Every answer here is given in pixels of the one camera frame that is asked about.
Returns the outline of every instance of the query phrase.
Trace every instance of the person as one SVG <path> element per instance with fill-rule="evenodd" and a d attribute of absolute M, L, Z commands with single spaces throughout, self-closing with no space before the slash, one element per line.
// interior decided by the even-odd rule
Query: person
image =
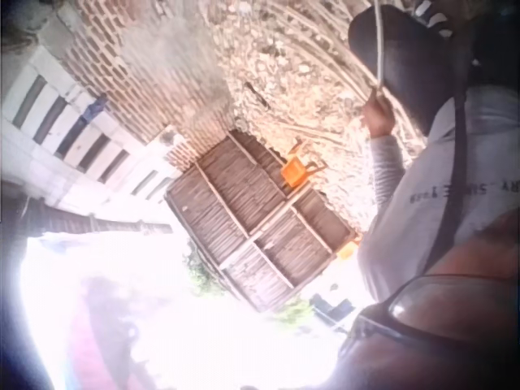
<path fill-rule="evenodd" d="M 518 11 L 501 8 L 477 32 L 466 91 L 461 222 L 454 246 L 430 266 L 453 169 L 449 46 L 395 7 L 381 11 L 384 85 L 427 137 L 427 147 L 406 171 L 392 135 L 391 104 L 374 90 L 363 114 L 378 214 L 357 258 L 378 303 L 359 314 L 320 388 L 520 388 Z M 349 44 L 374 74 L 375 39 L 369 8 L 353 19 Z"/>

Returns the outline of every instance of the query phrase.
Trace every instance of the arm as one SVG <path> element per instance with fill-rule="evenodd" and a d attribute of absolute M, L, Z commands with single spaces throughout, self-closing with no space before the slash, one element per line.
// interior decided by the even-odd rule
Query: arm
<path fill-rule="evenodd" d="M 401 150 L 392 136 L 396 125 L 392 105 L 373 89 L 363 107 L 363 120 L 370 133 L 370 148 L 374 163 L 375 200 L 378 210 L 390 200 L 405 174 Z"/>

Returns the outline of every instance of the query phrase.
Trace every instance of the white rope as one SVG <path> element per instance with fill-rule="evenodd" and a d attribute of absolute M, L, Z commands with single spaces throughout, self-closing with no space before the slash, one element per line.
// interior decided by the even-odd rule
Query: white rope
<path fill-rule="evenodd" d="M 381 15 L 381 4 L 379 0 L 374 0 L 375 28 L 377 30 L 377 89 L 383 88 L 384 74 L 384 36 L 383 36 L 383 16 Z"/>

